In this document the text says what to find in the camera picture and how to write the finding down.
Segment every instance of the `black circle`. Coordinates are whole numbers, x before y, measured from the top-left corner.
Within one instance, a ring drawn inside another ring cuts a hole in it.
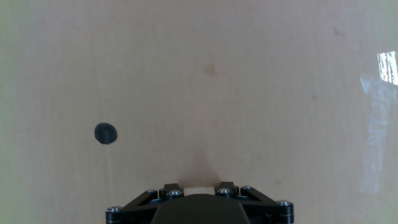
[[[100,123],[94,129],[95,139],[101,144],[111,144],[118,138],[118,132],[112,124]]]

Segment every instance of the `stain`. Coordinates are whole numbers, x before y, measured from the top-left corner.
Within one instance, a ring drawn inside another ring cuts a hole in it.
[[[335,32],[336,36],[344,37],[346,35],[345,33],[338,31],[336,27],[333,27],[333,31]]]
[[[101,144],[111,144],[118,138],[118,132],[112,124],[100,123],[94,129],[95,139]]]
[[[279,179],[276,179],[274,184],[278,185],[278,186],[281,186],[282,185],[282,181],[280,181]]]
[[[214,64],[209,64],[209,65],[206,65],[205,67],[203,67],[203,72],[207,75],[218,76],[218,73],[216,71],[216,67],[214,66]]]

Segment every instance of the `bolt head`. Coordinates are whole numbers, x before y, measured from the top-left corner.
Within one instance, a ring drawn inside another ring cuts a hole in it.
[[[122,206],[113,206],[113,207],[108,208],[106,211],[111,212],[111,213],[118,213],[118,212],[121,212],[122,209],[123,209]]]
[[[220,194],[228,194],[228,193],[230,193],[229,189],[219,189],[217,192],[220,193]]]
[[[292,202],[290,202],[288,200],[278,200],[278,201],[276,201],[276,203],[278,203],[278,205],[280,205],[280,206],[289,206]]]
[[[167,196],[178,196],[181,194],[182,194],[181,190],[172,190],[167,194]]]

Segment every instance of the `cardboard surface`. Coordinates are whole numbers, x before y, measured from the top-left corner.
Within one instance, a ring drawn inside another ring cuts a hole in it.
[[[104,223],[146,189],[225,180],[292,201],[296,223],[396,223],[397,106],[369,148],[381,100],[360,78],[398,50],[397,8],[2,0],[0,219]]]

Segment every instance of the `metal screw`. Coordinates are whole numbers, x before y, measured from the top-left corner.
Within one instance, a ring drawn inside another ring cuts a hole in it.
[[[111,212],[111,213],[118,213],[118,212],[121,212],[122,209],[123,209],[122,206],[113,206],[113,207],[108,208],[106,211]]]
[[[243,187],[241,187],[241,189],[243,189],[243,190],[249,190],[249,189],[251,189],[252,187],[250,187],[250,186],[243,186]]]
[[[217,190],[217,192],[220,193],[220,194],[228,194],[228,193],[230,193],[229,189],[219,189],[219,190]]]
[[[167,196],[178,196],[181,194],[182,194],[181,190],[172,190],[167,194]]]
[[[278,203],[278,205],[280,205],[280,206],[289,206],[292,202],[287,201],[287,200],[278,200],[278,201],[276,201],[276,203]]]

